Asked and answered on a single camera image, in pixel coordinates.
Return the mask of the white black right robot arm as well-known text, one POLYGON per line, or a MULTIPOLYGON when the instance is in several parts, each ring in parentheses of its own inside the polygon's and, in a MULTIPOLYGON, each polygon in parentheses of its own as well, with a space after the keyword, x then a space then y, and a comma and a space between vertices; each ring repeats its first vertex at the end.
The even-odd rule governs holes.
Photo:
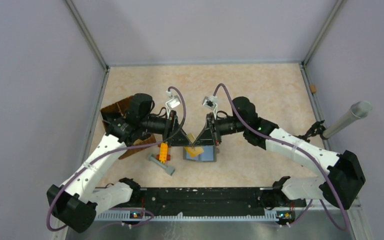
POLYGON ((217 146, 222 136, 242 133, 251 145, 281 154, 315 173, 315 177, 284 176, 273 183, 273 200, 287 206, 292 200, 317 199, 348 210, 366 182, 357 155, 315 146, 258 116, 247 97, 233 99, 232 115, 217 119, 206 116, 205 127, 193 142, 194 146, 217 146))

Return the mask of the grey card holder wallet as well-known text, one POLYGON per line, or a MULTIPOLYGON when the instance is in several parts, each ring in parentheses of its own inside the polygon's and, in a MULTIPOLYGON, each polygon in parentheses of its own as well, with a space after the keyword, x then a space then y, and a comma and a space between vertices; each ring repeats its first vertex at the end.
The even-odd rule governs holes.
POLYGON ((198 163, 213 163, 217 161, 217 155, 220 150, 216 146, 203 146, 204 152, 192 157, 185 149, 183 149, 183 160, 198 163))

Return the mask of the brown woven divided basket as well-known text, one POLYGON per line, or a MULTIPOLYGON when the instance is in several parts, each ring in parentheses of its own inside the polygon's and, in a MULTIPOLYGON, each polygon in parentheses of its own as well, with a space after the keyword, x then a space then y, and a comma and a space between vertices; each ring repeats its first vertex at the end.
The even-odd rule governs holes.
POLYGON ((136 97, 131 95, 100 109, 101 122, 106 134, 114 135, 119 142, 124 142, 128 147, 145 146, 127 150, 119 156, 120 160, 145 150, 149 144, 156 143, 154 134, 141 132, 134 123, 125 120, 125 114, 135 99, 136 97))

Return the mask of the gold credit card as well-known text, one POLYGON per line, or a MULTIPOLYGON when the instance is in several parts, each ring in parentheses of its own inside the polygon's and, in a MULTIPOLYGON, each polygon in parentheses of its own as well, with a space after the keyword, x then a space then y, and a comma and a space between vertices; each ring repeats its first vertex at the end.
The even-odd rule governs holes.
MULTIPOLYGON (((192 134, 192 133, 188 133, 187 134, 187 138, 192 142, 194 143, 196 138, 195 136, 192 134)), ((183 147, 184 150, 186 151, 186 153, 189 154, 189 156, 191 158, 195 158, 199 155, 201 155, 202 153, 204 153, 204 148, 202 146, 184 146, 183 147)))

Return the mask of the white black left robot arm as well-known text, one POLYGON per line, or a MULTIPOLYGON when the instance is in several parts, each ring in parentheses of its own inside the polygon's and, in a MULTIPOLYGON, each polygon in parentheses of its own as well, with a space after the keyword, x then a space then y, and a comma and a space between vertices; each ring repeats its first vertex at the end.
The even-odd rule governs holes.
POLYGON ((106 127, 100 143, 71 177, 60 185, 52 185, 46 193, 49 209, 46 226, 52 232, 69 227, 77 233, 87 230, 96 216, 125 203, 134 207, 140 202, 138 184, 121 180, 103 190, 96 191, 97 184, 111 166, 129 150, 149 148, 153 143, 136 145, 135 141, 149 134, 159 134, 164 142, 177 137, 182 130, 186 115, 177 121, 174 108, 186 104, 181 92, 171 86, 166 91, 166 115, 153 114, 155 102, 146 93, 136 93, 129 98, 126 110, 115 114, 106 127))

